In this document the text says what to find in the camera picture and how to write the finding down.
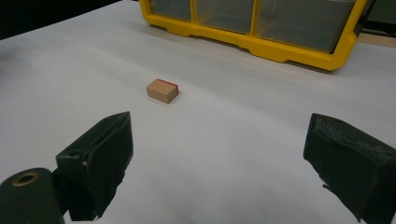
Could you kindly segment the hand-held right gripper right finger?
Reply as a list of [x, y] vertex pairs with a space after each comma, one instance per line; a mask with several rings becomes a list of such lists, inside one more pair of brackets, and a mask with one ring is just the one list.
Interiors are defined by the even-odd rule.
[[391, 224], [396, 214], [396, 149], [336, 118], [314, 113], [307, 160], [359, 221]]

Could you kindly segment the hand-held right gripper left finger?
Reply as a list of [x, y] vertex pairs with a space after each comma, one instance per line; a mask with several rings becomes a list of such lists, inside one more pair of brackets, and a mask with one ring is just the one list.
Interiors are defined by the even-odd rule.
[[61, 211], [74, 221], [101, 217], [134, 154], [128, 111], [101, 119], [56, 156]]

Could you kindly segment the small brown block red edge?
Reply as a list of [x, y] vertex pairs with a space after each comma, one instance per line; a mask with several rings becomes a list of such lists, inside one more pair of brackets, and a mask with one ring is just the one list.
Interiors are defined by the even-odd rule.
[[179, 94], [177, 84], [159, 78], [148, 84], [146, 91], [149, 97], [166, 104], [170, 104]]

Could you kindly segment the yellow compartment organizer box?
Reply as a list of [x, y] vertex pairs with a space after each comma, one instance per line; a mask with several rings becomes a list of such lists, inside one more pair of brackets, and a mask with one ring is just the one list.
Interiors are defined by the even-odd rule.
[[333, 71], [357, 42], [369, 0], [138, 0], [150, 25]]

